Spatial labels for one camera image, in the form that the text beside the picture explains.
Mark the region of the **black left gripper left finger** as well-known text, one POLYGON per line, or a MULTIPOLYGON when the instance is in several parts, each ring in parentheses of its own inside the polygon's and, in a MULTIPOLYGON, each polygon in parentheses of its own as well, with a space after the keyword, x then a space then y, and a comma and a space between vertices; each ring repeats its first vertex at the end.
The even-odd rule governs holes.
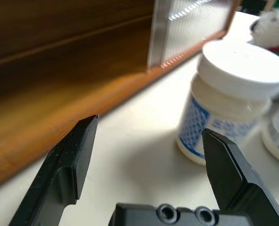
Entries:
POLYGON ((88 172, 98 116, 76 123, 48 153, 11 226, 57 226, 64 209, 80 199, 88 172))

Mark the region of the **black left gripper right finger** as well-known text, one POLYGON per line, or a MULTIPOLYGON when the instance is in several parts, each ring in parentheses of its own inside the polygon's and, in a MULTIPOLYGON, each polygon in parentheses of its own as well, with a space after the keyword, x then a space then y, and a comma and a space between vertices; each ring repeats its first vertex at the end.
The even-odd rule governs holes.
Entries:
POLYGON ((202 131, 206 171, 219 210, 218 226, 279 226, 279 204, 238 146, 202 131))

